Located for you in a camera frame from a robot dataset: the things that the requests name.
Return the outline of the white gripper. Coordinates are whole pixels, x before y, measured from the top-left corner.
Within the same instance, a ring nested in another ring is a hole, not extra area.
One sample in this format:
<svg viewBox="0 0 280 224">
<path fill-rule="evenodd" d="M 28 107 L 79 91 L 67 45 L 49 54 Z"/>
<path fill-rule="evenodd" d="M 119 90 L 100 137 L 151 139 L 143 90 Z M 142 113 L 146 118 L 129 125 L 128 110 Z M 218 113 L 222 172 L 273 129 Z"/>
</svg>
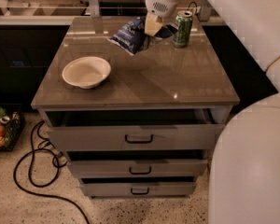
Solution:
<svg viewBox="0 0 280 224">
<path fill-rule="evenodd" d="M 154 36 L 163 26 L 163 19 L 170 17 L 179 0 L 146 0 L 147 16 L 145 34 Z"/>
</svg>

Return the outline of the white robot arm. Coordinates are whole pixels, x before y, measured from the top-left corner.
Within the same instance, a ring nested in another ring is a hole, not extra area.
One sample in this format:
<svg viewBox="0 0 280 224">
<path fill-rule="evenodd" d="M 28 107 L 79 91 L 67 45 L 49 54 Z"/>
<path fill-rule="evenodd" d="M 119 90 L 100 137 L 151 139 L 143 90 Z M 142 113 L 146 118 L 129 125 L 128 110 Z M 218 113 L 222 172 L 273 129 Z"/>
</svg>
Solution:
<svg viewBox="0 0 280 224">
<path fill-rule="evenodd" d="M 208 224 L 280 224 L 280 0 L 207 0 L 277 93 L 234 116 L 217 140 Z"/>
</svg>

